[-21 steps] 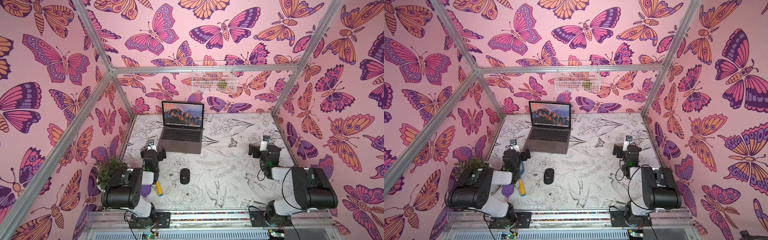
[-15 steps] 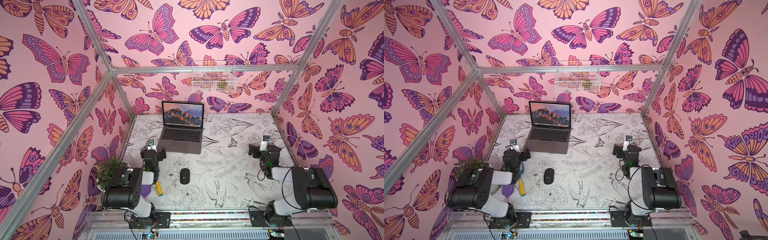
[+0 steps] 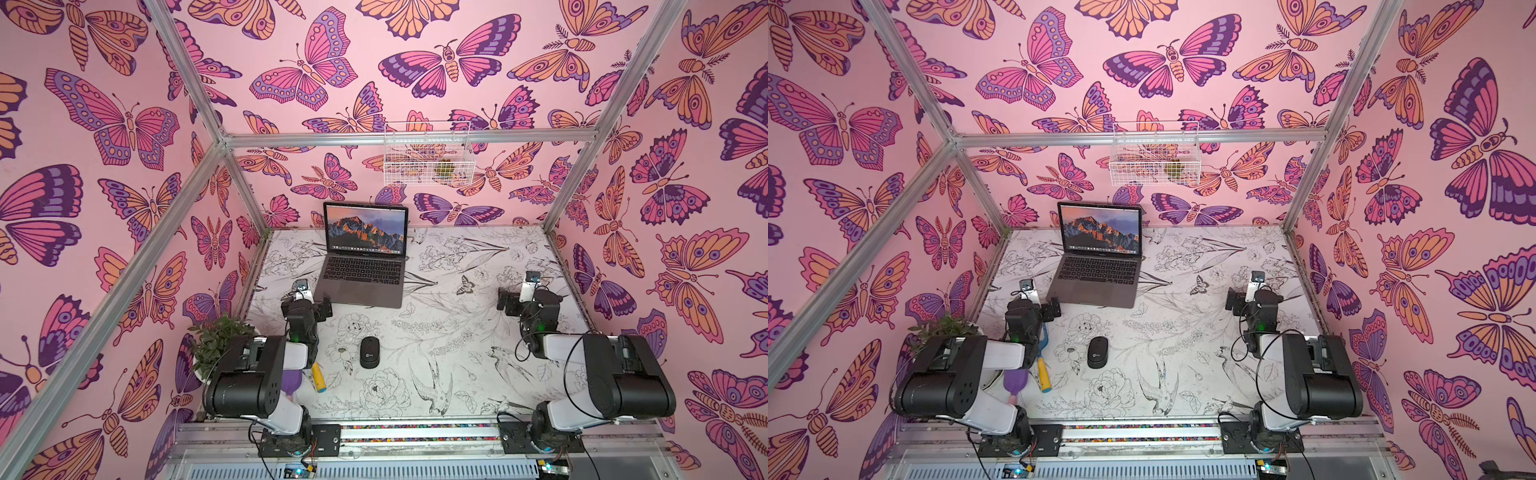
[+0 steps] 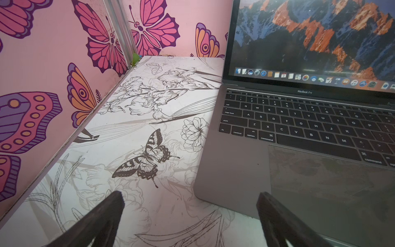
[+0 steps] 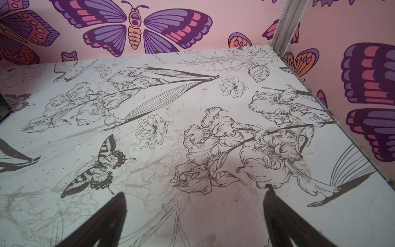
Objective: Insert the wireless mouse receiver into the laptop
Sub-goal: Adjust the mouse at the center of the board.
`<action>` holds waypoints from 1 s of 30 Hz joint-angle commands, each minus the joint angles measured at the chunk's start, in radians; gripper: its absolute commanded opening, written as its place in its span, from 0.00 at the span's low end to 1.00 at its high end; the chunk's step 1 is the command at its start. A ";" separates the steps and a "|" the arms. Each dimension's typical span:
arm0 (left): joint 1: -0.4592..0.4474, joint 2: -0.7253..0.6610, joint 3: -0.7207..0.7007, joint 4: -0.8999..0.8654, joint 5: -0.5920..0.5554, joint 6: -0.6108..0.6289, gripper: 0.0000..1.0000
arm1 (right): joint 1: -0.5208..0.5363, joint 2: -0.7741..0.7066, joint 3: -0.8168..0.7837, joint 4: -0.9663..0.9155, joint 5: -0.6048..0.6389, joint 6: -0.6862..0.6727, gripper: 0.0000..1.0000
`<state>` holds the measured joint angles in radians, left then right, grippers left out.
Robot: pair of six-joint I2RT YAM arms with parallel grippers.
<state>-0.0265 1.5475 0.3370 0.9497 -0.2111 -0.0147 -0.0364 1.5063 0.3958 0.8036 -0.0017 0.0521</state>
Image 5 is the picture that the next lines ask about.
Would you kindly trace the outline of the grey laptop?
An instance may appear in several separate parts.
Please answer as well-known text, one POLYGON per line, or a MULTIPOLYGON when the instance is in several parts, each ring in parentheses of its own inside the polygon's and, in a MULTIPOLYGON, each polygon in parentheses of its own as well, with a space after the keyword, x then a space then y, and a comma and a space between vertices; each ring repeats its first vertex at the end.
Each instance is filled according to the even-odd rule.
POLYGON ((10 115, 12 106, 2 93, 0 99, 0 121, 2 121, 10 115))

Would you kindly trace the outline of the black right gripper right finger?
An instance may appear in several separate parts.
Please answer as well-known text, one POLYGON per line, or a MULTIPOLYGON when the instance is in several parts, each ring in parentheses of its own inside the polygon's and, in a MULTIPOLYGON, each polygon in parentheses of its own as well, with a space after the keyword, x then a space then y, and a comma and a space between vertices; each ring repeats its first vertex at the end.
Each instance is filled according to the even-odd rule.
POLYGON ((273 247, 336 247, 297 212, 280 199, 272 185, 265 186, 263 212, 273 247))

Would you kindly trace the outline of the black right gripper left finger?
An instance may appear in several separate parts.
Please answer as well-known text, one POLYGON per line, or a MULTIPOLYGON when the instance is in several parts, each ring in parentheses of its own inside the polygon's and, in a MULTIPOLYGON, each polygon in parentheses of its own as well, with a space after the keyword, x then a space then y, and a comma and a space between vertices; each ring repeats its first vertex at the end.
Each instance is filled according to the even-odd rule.
POLYGON ((124 193, 116 194, 59 247, 117 247, 127 215, 124 193))

